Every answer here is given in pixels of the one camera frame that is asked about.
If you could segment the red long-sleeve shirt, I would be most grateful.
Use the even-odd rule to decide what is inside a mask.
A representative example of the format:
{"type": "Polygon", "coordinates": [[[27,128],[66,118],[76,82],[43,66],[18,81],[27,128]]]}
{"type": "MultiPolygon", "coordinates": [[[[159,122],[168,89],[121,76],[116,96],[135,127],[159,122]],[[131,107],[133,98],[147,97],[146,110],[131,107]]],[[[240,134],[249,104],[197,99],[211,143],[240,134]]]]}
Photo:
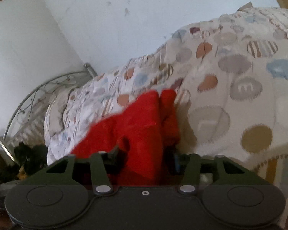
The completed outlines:
{"type": "Polygon", "coordinates": [[[120,186],[155,186],[162,174],[165,148],[180,141],[174,101],[176,91],[149,91],[121,113],[94,123],[72,154],[89,158],[118,147],[126,155],[122,170],[111,179],[120,186]]]}

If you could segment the black clothes pile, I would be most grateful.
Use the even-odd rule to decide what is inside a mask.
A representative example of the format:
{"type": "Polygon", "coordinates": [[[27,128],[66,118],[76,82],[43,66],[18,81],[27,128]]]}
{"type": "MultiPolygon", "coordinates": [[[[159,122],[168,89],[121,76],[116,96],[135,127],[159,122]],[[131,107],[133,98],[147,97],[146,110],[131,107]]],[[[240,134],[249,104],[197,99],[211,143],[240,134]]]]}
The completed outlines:
{"type": "Polygon", "coordinates": [[[14,180],[24,180],[47,166],[48,148],[43,145],[33,147],[20,142],[14,148],[14,164],[0,168],[0,184],[14,180]]]}

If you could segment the patterned pillow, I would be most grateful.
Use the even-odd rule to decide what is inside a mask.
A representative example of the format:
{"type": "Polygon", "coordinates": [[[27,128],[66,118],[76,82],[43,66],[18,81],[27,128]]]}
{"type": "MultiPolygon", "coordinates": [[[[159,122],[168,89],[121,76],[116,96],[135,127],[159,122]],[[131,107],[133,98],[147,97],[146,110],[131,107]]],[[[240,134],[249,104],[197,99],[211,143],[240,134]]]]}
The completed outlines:
{"type": "Polygon", "coordinates": [[[70,94],[75,90],[71,87],[63,90],[59,95],[50,103],[48,108],[48,133],[50,136],[55,135],[63,130],[63,113],[67,107],[70,94]]]}

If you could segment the metal bed headboard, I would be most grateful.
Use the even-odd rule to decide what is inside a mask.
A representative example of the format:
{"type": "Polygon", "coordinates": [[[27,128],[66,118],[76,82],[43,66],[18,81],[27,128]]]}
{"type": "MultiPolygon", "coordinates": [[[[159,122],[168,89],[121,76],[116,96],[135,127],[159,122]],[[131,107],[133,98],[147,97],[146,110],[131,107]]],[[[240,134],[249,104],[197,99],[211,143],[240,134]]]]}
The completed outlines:
{"type": "Polygon", "coordinates": [[[80,87],[98,74],[89,63],[82,71],[60,74],[34,88],[17,106],[4,131],[0,131],[0,148],[7,163],[17,163],[14,148],[19,142],[35,146],[44,144],[44,119],[52,99],[60,92],[80,87]]]}

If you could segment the patterned beige quilt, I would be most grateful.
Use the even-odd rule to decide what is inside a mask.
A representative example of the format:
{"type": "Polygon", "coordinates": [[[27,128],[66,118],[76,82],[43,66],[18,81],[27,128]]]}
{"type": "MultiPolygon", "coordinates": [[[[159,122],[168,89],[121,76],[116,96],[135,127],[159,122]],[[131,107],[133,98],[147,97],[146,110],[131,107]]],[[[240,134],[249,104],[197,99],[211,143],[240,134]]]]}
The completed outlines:
{"type": "Polygon", "coordinates": [[[89,126],[149,90],[177,92],[179,150],[240,161],[284,194],[288,229],[288,9],[242,8],[177,30],[152,55],[76,88],[48,163],[69,154],[89,126]]]}

